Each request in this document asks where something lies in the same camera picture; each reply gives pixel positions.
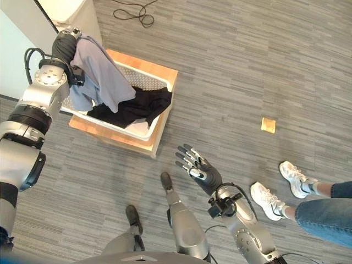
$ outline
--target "small yellow square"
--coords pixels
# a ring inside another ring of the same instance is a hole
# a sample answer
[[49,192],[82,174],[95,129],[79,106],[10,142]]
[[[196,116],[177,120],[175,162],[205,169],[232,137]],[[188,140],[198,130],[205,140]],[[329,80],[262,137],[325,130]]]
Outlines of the small yellow square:
[[267,131],[269,133],[275,134],[276,120],[269,119],[266,117],[262,118],[262,131]]

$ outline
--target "white wall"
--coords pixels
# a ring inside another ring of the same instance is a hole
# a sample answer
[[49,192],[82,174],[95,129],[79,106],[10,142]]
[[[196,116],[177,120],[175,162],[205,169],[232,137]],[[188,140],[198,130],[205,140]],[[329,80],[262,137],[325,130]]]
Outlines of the white wall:
[[[28,87],[24,52],[39,47],[50,54],[57,34],[32,0],[1,0],[0,8],[0,94],[18,99]],[[32,73],[40,58],[33,54]]]

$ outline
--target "person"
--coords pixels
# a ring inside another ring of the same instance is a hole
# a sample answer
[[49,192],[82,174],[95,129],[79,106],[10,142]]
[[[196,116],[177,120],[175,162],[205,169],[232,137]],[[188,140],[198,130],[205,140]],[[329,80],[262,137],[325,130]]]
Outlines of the person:
[[304,199],[315,194],[330,199],[306,201],[293,207],[279,200],[261,183],[255,182],[250,187],[250,193],[265,215],[274,221],[291,219],[308,233],[352,248],[352,181],[322,183],[305,176],[289,161],[282,162],[279,171],[290,182],[295,197]]

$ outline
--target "person's leg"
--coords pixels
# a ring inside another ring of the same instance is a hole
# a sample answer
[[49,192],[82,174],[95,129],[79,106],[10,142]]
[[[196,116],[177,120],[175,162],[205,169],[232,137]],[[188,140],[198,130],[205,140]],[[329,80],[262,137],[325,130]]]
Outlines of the person's leg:
[[295,210],[295,219],[306,232],[352,248],[352,199],[302,202]]
[[345,183],[321,183],[315,178],[307,177],[289,161],[279,165],[282,177],[290,182],[291,191],[297,198],[316,194],[328,198],[352,198],[352,181]]
[[210,262],[209,245],[199,222],[173,189],[170,175],[163,172],[160,180],[169,204],[168,218],[177,252]]
[[250,191],[269,219],[289,218],[310,234],[352,248],[352,199],[313,200],[295,208],[287,206],[259,182]]
[[144,244],[140,236],[143,233],[143,227],[139,220],[138,212],[133,205],[126,207],[126,216],[130,228],[126,233],[111,240],[104,248],[103,255],[144,251]]
[[330,188],[331,198],[351,198],[352,199],[352,181],[344,183],[335,183]]

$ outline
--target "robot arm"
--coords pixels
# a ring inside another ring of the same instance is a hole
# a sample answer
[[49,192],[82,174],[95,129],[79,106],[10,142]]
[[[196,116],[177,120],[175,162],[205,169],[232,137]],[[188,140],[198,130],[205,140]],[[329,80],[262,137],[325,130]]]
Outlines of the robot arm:
[[249,264],[286,264],[276,249],[268,230],[258,222],[254,211],[242,198],[246,194],[233,183],[222,183],[219,172],[194,148],[185,144],[178,147],[176,156],[183,163],[176,164],[186,170],[202,189],[211,196],[208,213],[221,217],[233,235],[237,248]]
[[68,63],[80,31],[60,32],[51,59],[40,61],[34,81],[7,121],[0,124],[0,248],[11,249],[18,191],[36,184],[46,156],[40,149],[62,101],[75,83]]

